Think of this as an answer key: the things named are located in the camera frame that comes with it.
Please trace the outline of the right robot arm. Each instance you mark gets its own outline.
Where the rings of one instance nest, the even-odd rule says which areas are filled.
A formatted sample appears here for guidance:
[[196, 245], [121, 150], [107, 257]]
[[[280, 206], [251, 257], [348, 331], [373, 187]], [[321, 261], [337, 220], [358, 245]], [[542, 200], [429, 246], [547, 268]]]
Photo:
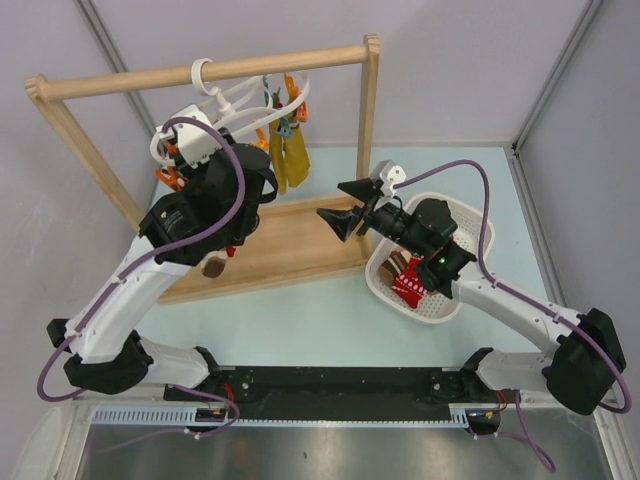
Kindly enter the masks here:
[[430, 299], [485, 312], [536, 347], [508, 354], [487, 347], [461, 376], [463, 393], [484, 401], [496, 390], [548, 392], [569, 410], [589, 415], [613, 386], [623, 386], [626, 360], [611, 318], [546, 302], [500, 279], [485, 263], [492, 240], [486, 215], [443, 195], [402, 203], [380, 180], [343, 182], [357, 199], [349, 210], [317, 213], [347, 241], [371, 231], [382, 236], [366, 267], [375, 294], [409, 316]]

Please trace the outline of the white plastic clip hanger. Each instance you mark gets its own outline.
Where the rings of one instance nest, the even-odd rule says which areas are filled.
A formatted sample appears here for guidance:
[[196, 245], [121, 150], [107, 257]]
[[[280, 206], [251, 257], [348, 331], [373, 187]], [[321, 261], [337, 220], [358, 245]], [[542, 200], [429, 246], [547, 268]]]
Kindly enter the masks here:
[[192, 103], [172, 115], [173, 118], [197, 120], [215, 130], [232, 127], [234, 139], [255, 132], [257, 128], [295, 113], [306, 101], [310, 92], [308, 74], [300, 72], [302, 85], [300, 95], [292, 103], [278, 108], [268, 108], [264, 103], [262, 76], [250, 77], [226, 90], [203, 80], [202, 73], [208, 58], [195, 60], [190, 67], [191, 84], [196, 93], [206, 98], [201, 103]]

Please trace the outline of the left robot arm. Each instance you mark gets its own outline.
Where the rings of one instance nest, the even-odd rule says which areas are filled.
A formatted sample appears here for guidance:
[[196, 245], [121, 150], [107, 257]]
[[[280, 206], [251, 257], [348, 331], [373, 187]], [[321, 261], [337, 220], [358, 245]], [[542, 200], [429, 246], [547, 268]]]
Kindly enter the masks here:
[[259, 207], [276, 198], [276, 190], [264, 190], [277, 185], [268, 154], [245, 143], [231, 148], [244, 175], [245, 195], [228, 223], [194, 244], [162, 249], [205, 231], [231, 210], [238, 180], [231, 160], [218, 150], [181, 190], [161, 197], [148, 211], [114, 279], [92, 305], [72, 319], [50, 321], [52, 344], [70, 355], [64, 371], [71, 385], [115, 395], [139, 384], [172, 384], [202, 400], [219, 392], [219, 367], [208, 350], [154, 343], [135, 328], [159, 297], [203, 259], [224, 263], [231, 258], [258, 228]]

